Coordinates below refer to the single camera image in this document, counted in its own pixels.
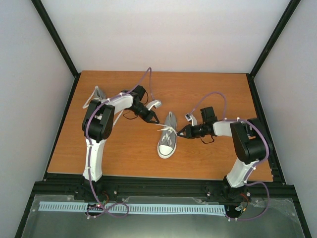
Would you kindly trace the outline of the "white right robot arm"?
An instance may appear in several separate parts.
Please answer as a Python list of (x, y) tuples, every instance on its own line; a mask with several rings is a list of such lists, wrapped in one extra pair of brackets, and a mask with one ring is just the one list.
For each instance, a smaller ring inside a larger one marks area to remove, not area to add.
[(177, 135), (187, 139), (201, 139), (206, 135), (212, 138), (231, 137), (237, 159), (224, 181), (230, 188), (243, 187), (257, 165), (267, 160), (272, 150), (272, 143), (260, 120), (218, 120), (213, 107), (201, 109), (201, 115), (203, 122), (197, 124), (196, 118), (192, 114), (187, 114), (185, 117), (190, 124), (183, 127)]

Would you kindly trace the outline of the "white shoelace of sneaker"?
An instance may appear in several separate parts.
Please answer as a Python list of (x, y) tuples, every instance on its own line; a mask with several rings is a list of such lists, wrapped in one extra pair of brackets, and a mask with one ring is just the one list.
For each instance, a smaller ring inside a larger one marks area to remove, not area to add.
[(172, 149), (176, 148), (177, 131), (174, 129), (174, 127), (170, 125), (165, 125), (165, 124), (157, 124), (157, 125), (162, 127), (161, 129), (158, 130), (158, 131), (161, 131), (161, 137), (158, 142), (158, 146), (164, 145)]

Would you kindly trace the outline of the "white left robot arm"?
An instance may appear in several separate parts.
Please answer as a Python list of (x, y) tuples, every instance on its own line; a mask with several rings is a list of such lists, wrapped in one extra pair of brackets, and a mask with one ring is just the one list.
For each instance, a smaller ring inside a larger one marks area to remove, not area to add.
[(160, 107), (161, 101), (153, 99), (144, 105), (141, 100), (145, 92), (144, 87), (138, 85), (133, 90), (123, 90), (112, 98), (94, 98), (86, 106), (87, 111), (82, 123), (87, 145), (83, 177), (92, 181), (85, 190), (91, 199), (99, 199), (103, 194), (103, 187), (96, 182), (103, 175), (103, 151), (106, 140), (117, 122), (114, 115), (122, 113), (124, 110), (130, 110), (147, 123), (159, 123), (152, 108)]

